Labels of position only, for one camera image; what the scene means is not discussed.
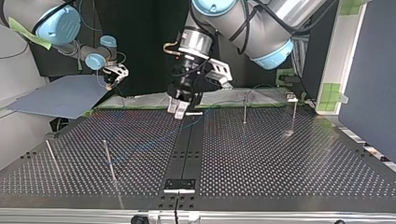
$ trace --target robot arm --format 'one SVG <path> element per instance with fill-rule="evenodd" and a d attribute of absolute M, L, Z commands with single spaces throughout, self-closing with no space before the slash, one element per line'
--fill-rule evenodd
<path fill-rule="evenodd" d="M 223 88 L 225 79 L 232 80 L 228 66 L 220 68 L 223 73 L 214 66 L 215 71 L 203 74 L 202 67 L 213 62 L 210 48 L 216 33 L 244 49 L 246 55 L 262 68 L 275 69 L 293 50 L 290 40 L 293 31 L 301 28 L 326 1 L 272 0 L 264 3 L 264 0 L 250 0 L 244 5 L 240 0 L 191 0 L 190 13 L 179 40 L 179 55 L 168 52 L 180 58 L 181 64 L 176 66 L 177 74 L 172 74 L 174 82 L 168 89 L 171 97 L 168 111 L 175 113 L 177 119 L 183 118 L 196 94 L 193 83 L 198 76 L 214 79 Z"/>
<path fill-rule="evenodd" d="M 28 31 L 47 39 L 62 54 L 85 62 L 92 70 L 105 73 L 106 88 L 113 89 L 129 75 L 117 62 L 117 40 L 102 36 L 101 46 L 92 48 L 76 41 L 80 15 L 71 5 L 75 0 L 0 0 L 0 24 L 8 26 L 8 18 L 21 23 Z"/>

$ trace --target light blue joint cap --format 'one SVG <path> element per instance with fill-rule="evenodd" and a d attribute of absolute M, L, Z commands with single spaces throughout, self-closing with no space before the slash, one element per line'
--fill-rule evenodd
<path fill-rule="evenodd" d="M 257 63 L 259 66 L 266 70 L 272 70 L 280 66 L 285 62 L 291 52 L 293 51 L 294 45 L 291 40 L 289 40 L 282 48 L 267 54 L 258 59 L 251 59 L 251 61 Z"/>
<path fill-rule="evenodd" d="M 94 71 L 100 70 L 106 66 L 106 59 L 98 53 L 89 54 L 85 63 Z"/>
<path fill-rule="evenodd" d="M 116 48 L 117 47 L 117 39 L 111 35 L 104 35 L 100 38 L 100 44 L 105 47 Z"/>
<path fill-rule="evenodd" d="M 48 10 L 41 18 L 55 8 Z M 80 23 L 79 13 L 73 7 L 66 6 L 41 24 L 35 31 L 35 35 L 47 39 L 53 45 L 62 46 L 76 39 L 81 27 Z"/>
<path fill-rule="evenodd" d="M 202 14 L 215 17 L 226 14 L 233 8 L 236 0 L 192 0 L 195 8 Z"/>

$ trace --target metal rod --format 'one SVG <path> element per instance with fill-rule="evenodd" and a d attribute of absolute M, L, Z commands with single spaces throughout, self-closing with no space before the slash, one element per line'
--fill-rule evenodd
<path fill-rule="evenodd" d="M 296 113 L 297 113 L 297 103 L 298 103 L 298 102 L 295 102 L 295 103 L 294 103 L 293 121 L 296 119 Z"/>
<path fill-rule="evenodd" d="M 55 155 L 53 154 L 53 151 L 52 151 L 52 147 L 50 145 L 50 141 L 46 140 L 46 143 L 47 143 L 47 148 L 49 149 L 50 156 L 52 157 L 53 160 L 56 160 Z"/>
<path fill-rule="evenodd" d="M 107 145 L 106 140 L 103 140 L 103 146 L 105 147 L 105 151 L 106 151 L 106 155 L 107 155 L 107 162 L 108 162 L 108 166 L 110 167 L 110 172 L 113 177 L 113 180 L 117 180 L 116 175 L 114 174 L 113 162 L 111 161 L 110 151 L 108 150 L 108 145 Z"/>
<path fill-rule="evenodd" d="M 244 100 L 244 105 L 245 105 L 245 112 L 244 112 L 244 124 L 247 124 L 247 118 L 248 118 L 248 94 L 245 96 Z"/>

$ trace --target perforated metal table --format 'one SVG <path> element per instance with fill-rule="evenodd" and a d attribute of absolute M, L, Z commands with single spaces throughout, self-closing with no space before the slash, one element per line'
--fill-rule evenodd
<path fill-rule="evenodd" d="M 310 109 L 104 110 L 0 172 L 0 207 L 396 214 L 396 174 Z M 106 162 L 109 143 L 117 183 Z M 195 193 L 165 194 L 168 179 Z"/>

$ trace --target wire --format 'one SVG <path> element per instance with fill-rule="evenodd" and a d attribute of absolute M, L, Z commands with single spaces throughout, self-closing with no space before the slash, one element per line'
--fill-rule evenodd
<path fill-rule="evenodd" d="M 182 73 L 182 74 L 171 74 L 171 77 L 184 77 L 184 76 L 189 75 L 191 73 L 199 72 L 201 70 L 201 68 L 203 68 L 205 65 L 207 65 L 207 63 L 209 63 L 210 60 L 211 60 L 211 58 L 209 57 L 208 59 L 206 59 L 203 63 L 201 63 L 200 65 L 198 65 L 194 69 L 192 69 L 192 70 L 190 70 L 188 72 Z"/>
<path fill-rule="evenodd" d="M 249 10 L 248 10 L 248 0 L 242 0 L 244 9 L 245 9 L 245 17 L 246 17 L 246 36 L 245 36 L 245 41 L 242 49 L 238 49 L 238 54 L 242 55 L 245 53 L 245 51 L 248 48 L 248 40 L 250 39 L 250 18 L 249 18 Z"/>
<path fill-rule="evenodd" d="M 295 64 L 295 66 L 297 68 L 297 61 L 296 61 L 293 53 L 291 54 L 291 60 Z M 303 79 L 302 79 L 302 76 L 301 76 L 298 68 L 296 69 L 296 75 L 300 79 L 300 83 L 303 86 L 306 95 L 310 98 L 312 104 L 314 104 L 314 106 L 317 107 L 317 103 L 315 103 L 314 98 L 309 94 L 308 90 L 306 89 L 306 87 L 305 87 L 305 85 L 303 83 Z"/>
<path fill-rule="evenodd" d="M 123 100 L 124 94 L 122 93 L 122 91 L 121 91 L 121 89 L 120 89 L 119 86 L 116 86 L 116 89 L 117 89 L 117 91 L 120 92 L 120 97 L 121 97 L 121 101 L 122 101 L 122 108 L 125 108 L 125 102 L 124 102 L 124 100 Z"/>
<path fill-rule="evenodd" d="M 100 83 L 100 81 L 99 81 L 99 71 L 98 71 L 98 70 L 96 71 L 96 80 L 98 81 L 99 86 L 101 86 L 101 87 L 103 87 L 103 88 L 106 88 L 106 86 L 102 85 L 102 84 Z"/>
<path fill-rule="evenodd" d="M 158 143 L 158 142 L 164 140 L 165 138 L 171 136 L 172 134 L 179 133 L 179 132 L 182 132 L 182 131 L 184 131 L 184 130 L 186 130 L 186 129 L 189 129 L 190 127 L 192 127 L 192 126 L 194 126 L 195 124 L 199 123 L 199 122 L 202 120 L 202 118 L 203 118 L 204 116 L 208 115 L 208 113 L 210 112 L 210 110 L 213 109 L 213 107 L 214 107 L 215 105 L 221 105 L 221 104 L 225 104 L 225 103 L 241 103 L 241 102 L 243 102 L 243 101 L 242 101 L 242 100 L 241 100 L 241 101 L 222 101 L 222 102 L 215 103 L 215 104 L 211 105 L 211 106 L 204 112 L 204 114 L 203 114 L 200 118 L 198 118 L 198 120 L 196 120 L 195 122 L 193 122 L 193 123 L 191 123 L 191 124 L 189 124 L 189 125 L 186 125 L 186 126 L 184 126 L 184 127 L 178 128 L 177 130 L 174 130 L 174 131 L 172 131 L 172 132 L 170 132 L 170 133 L 164 135 L 163 137 L 154 139 L 154 140 L 149 141 L 149 142 L 147 142 L 147 143 L 145 143 L 145 144 L 141 144 L 140 146 L 133 147 L 133 148 L 129 149 L 128 151 L 126 151 L 126 152 L 122 153 L 120 156 L 118 156 L 118 157 L 112 162 L 112 164 L 117 164 L 117 163 L 119 163 L 119 162 L 124 162 L 124 161 L 126 160 L 125 158 L 128 156 L 127 154 L 129 154 L 131 151 L 136 151 L 136 150 L 141 150 L 141 149 L 144 149 L 144 148 L 147 148 L 147 147 L 151 147 L 153 144 L 156 144 L 156 143 Z"/>
<path fill-rule="evenodd" d="M 61 4 L 60 6 L 56 7 L 55 9 L 53 9 L 49 14 L 45 15 L 43 18 L 41 18 L 33 27 L 32 29 L 32 34 L 35 35 L 35 32 L 37 31 L 38 27 L 40 27 L 40 25 L 42 25 L 47 19 L 49 19 L 51 16 L 55 15 L 57 12 L 59 12 L 60 10 L 62 10 L 64 7 L 67 7 L 68 5 L 73 4 L 74 2 L 76 2 L 77 0 L 69 0 L 63 4 Z"/>
<path fill-rule="evenodd" d="M 79 11 L 79 16 L 81 17 L 81 21 L 82 21 L 82 23 L 84 23 L 84 25 L 86 26 L 86 27 L 88 27 L 88 28 L 90 28 L 90 30 L 93 30 L 93 31 L 96 31 L 96 32 L 102 32 L 102 30 L 99 30 L 99 29 L 95 29 L 95 28 L 93 28 L 93 27 L 91 27 L 87 22 L 85 22 L 85 20 L 84 20 L 84 17 L 82 16 L 82 2 L 83 2 L 84 0 L 80 0 L 79 1 L 79 6 L 78 6 L 78 11 Z"/>
<path fill-rule="evenodd" d="M 280 26 L 282 26 L 286 31 L 288 31 L 289 33 L 291 33 L 292 35 L 297 35 L 299 33 L 304 33 L 307 31 L 310 31 L 312 28 L 314 28 L 314 26 L 316 26 L 321 19 L 323 19 L 323 17 L 327 14 L 327 12 L 332 8 L 332 6 L 337 2 L 337 0 L 328 0 L 328 1 L 332 1 L 331 4 L 329 4 L 329 6 L 323 11 L 323 13 L 318 17 L 317 20 L 315 20 L 311 25 L 305 27 L 305 28 L 300 28 L 300 29 L 295 29 L 289 25 L 287 25 L 283 20 L 281 20 L 276 14 L 275 12 L 268 7 L 267 4 L 264 4 L 261 0 L 253 0 L 254 2 L 256 2 L 257 4 L 259 4 L 260 6 L 262 6 L 264 8 L 264 10 L 277 22 L 279 23 Z"/>
<path fill-rule="evenodd" d="M 6 57 L 0 57 L 0 60 L 18 57 L 18 56 L 22 55 L 24 52 L 26 52 L 26 50 L 28 49 L 28 47 L 29 47 L 29 43 L 26 42 L 26 46 L 25 46 L 25 48 L 24 48 L 21 52 L 16 53 L 16 54 L 14 54 L 14 55 L 6 56 Z"/>
<path fill-rule="evenodd" d="M 189 1 L 189 12 L 191 14 L 192 20 L 197 24 L 197 26 L 199 28 L 201 28 L 203 31 L 207 32 L 209 34 L 209 36 L 212 38 L 212 40 L 215 41 L 213 36 L 210 34 L 210 32 L 208 32 L 206 30 L 206 28 L 204 27 L 204 26 L 208 26 L 208 25 L 198 21 L 198 19 L 196 18 L 194 11 L 192 10 L 192 0 Z"/>
<path fill-rule="evenodd" d="M 305 33 L 312 30 L 312 28 L 314 28 L 323 19 L 323 17 L 329 12 L 329 10 L 336 2 L 337 2 L 336 0 L 332 0 L 332 3 L 329 4 L 329 6 L 323 11 L 322 14 L 320 14 L 320 16 L 314 22 L 312 22 L 309 26 L 306 26 L 305 28 L 299 29 L 296 35 L 299 35 L 299 33 Z"/>
<path fill-rule="evenodd" d="M 124 54 L 122 52 L 119 52 L 119 51 L 117 52 L 117 54 L 120 54 L 120 55 L 122 55 L 124 57 L 124 59 L 120 63 L 125 63 L 126 59 L 127 59 L 126 54 Z"/>

